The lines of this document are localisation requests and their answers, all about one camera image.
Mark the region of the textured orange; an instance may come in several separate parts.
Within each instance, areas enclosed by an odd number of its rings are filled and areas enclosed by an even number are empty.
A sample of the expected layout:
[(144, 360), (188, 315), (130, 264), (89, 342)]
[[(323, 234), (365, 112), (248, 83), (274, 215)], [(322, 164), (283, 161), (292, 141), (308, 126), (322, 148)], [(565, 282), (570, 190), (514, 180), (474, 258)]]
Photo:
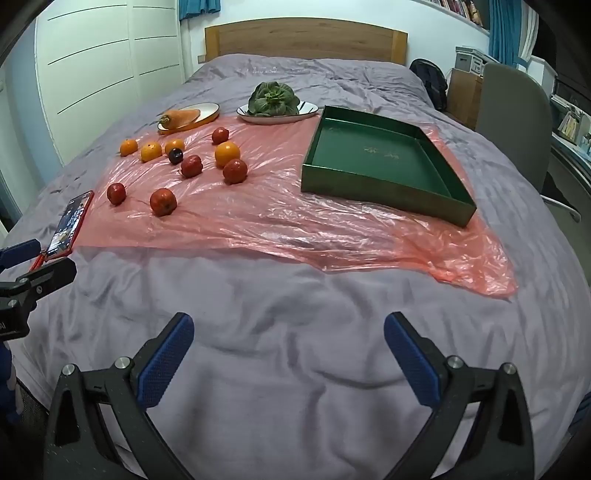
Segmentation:
[(158, 142), (148, 142), (139, 150), (139, 159), (142, 163), (147, 163), (162, 156), (162, 145)]

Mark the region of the dark plum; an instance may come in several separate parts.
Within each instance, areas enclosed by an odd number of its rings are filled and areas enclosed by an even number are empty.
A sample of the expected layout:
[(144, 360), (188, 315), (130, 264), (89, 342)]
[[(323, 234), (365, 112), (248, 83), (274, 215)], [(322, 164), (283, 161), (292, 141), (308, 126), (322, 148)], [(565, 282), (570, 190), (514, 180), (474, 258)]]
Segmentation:
[(180, 148), (172, 148), (167, 153), (167, 157), (172, 165), (178, 165), (183, 161), (184, 153)]

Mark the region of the small smooth orange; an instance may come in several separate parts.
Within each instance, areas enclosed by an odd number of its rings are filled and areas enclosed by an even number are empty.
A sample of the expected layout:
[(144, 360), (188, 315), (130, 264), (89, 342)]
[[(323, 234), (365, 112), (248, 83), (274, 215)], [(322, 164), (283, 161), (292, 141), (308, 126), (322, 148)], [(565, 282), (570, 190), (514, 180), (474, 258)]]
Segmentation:
[(169, 140), (164, 146), (164, 151), (165, 151), (166, 155), (168, 155), (170, 153), (170, 151), (173, 149), (179, 149), (179, 150), (183, 151), (185, 149), (183, 139)]

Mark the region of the large orange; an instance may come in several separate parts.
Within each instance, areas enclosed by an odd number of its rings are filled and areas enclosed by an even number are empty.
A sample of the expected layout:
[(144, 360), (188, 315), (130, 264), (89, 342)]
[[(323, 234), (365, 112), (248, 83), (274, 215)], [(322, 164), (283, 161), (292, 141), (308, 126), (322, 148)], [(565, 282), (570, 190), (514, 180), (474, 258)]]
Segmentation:
[(240, 159), (240, 149), (235, 143), (224, 141), (215, 147), (214, 159), (215, 166), (223, 169), (230, 161)]

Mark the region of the small red apple back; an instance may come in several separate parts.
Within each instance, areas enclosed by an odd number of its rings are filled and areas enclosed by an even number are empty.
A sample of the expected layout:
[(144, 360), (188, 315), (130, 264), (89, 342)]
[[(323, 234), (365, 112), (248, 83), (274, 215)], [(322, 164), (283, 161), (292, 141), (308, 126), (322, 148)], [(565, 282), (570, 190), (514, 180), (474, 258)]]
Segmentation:
[(213, 145), (219, 145), (228, 141), (229, 139), (229, 130), (225, 127), (218, 127), (211, 133), (211, 142)]

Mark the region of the smartphone in red case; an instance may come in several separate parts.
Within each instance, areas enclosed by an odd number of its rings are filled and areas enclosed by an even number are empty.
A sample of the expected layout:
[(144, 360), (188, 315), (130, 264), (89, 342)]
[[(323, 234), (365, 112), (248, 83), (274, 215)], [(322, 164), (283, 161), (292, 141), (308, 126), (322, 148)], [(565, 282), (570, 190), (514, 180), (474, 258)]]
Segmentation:
[(44, 263), (71, 254), (93, 198), (94, 191), (89, 190), (68, 202), (48, 247), (35, 259), (29, 269), (30, 272), (39, 269)]

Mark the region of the white wardrobe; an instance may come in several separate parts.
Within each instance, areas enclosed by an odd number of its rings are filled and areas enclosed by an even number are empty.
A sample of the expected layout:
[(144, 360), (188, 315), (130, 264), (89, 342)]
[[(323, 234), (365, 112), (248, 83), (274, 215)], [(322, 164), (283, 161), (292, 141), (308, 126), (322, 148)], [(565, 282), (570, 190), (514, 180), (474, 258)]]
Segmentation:
[(171, 0), (60, 0), (35, 22), (39, 97), (68, 164), (108, 127), (185, 80)]

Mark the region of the orange carrot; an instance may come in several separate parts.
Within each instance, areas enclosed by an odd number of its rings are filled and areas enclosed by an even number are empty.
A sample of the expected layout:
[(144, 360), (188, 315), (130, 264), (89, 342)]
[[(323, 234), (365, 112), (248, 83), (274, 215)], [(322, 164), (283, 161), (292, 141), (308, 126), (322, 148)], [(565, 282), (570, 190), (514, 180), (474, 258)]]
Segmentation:
[(199, 116), (199, 109), (168, 110), (161, 115), (159, 124), (164, 129), (177, 129), (194, 122)]

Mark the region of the grey purple bed sheet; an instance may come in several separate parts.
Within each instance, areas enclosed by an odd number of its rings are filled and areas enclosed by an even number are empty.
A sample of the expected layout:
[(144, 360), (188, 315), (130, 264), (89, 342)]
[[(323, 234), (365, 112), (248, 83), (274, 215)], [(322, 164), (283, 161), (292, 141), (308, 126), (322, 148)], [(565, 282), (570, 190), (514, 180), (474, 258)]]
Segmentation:
[(437, 112), (421, 80), (404, 66), (247, 55), (208, 62), (71, 161), (10, 230), (7, 243), (48, 242), (68, 201), (95, 192), (123, 140), (135, 139), (138, 155), (144, 144), (158, 142), (168, 159), (164, 138), (179, 133), (158, 134), (164, 112), (216, 103), (219, 116), (205, 124), (213, 131), (264, 81), (286, 83), (320, 106), (421, 126), (470, 191), (475, 216), (500, 240), (516, 292), (486, 296), (401, 268), (322, 271), (236, 248), (75, 243), (74, 282), (45, 299), (32, 313), (30, 334), (11, 345), (21, 382), (49, 405), (65, 364), (107, 367), (182, 311), (194, 320), (193, 343), (151, 416), (192, 475), (380, 479), (429, 416), (384, 338), (386, 317), (400, 311), (445, 355), (475, 367), (516, 366), (535, 469), (544, 471), (590, 388), (585, 274), (536, 189), (491, 142)]

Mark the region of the orange rimmed white plate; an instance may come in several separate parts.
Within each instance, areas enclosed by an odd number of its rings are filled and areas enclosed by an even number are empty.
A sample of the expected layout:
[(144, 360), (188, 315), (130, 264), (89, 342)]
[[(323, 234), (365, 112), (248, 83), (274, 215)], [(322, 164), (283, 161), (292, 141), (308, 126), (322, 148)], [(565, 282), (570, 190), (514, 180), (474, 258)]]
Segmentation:
[(219, 116), (219, 105), (205, 102), (164, 112), (158, 123), (159, 135), (169, 135), (195, 129), (211, 123)]

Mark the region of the green leafy cabbage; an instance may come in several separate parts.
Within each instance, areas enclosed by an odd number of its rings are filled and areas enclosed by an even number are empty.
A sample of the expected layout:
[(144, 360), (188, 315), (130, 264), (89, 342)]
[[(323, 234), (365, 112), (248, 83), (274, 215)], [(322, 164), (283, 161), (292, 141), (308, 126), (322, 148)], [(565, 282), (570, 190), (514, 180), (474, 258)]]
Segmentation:
[(263, 82), (256, 86), (247, 102), (247, 113), (254, 117), (293, 116), (300, 113), (300, 99), (287, 84)]

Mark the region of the green rectangular tray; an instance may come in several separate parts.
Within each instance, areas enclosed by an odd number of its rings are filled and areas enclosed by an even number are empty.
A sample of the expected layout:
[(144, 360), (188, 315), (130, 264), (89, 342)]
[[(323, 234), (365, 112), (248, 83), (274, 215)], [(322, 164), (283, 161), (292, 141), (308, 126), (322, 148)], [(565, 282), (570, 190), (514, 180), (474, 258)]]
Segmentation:
[(301, 192), (393, 207), (465, 228), (477, 210), (419, 126), (327, 106), (301, 168)]

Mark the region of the wooden headboard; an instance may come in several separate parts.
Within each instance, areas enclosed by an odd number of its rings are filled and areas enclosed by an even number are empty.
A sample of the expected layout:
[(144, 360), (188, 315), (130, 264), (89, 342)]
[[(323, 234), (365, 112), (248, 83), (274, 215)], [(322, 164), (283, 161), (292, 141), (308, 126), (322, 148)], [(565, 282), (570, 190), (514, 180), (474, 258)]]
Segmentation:
[(204, 29), (204, 59), (230, 54), (407, 63), (408, 34), (360, 22), (283, 17)]

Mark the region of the black backpack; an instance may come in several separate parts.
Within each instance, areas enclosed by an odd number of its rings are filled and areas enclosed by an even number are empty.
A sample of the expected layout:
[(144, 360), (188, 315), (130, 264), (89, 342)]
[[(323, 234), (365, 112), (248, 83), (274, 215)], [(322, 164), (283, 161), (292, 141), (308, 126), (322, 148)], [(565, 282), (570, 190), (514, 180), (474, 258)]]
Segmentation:
[(445, 112), (448, 107), (448, 83), (442, 70), (427, 59), (415, 59), (410, 70), (423, 82), (434, 108)]

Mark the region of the row of books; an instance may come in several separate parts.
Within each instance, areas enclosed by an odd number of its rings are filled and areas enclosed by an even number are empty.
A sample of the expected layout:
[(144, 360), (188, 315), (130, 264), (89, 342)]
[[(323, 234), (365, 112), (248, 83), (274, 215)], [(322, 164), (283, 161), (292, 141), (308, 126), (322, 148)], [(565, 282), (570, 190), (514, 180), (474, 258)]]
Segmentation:
[(470, 20), (479, 27), (483, 27), (483, 20), (474, 1), (469, 0), (429, 0), (430, 3), (449, 10)]

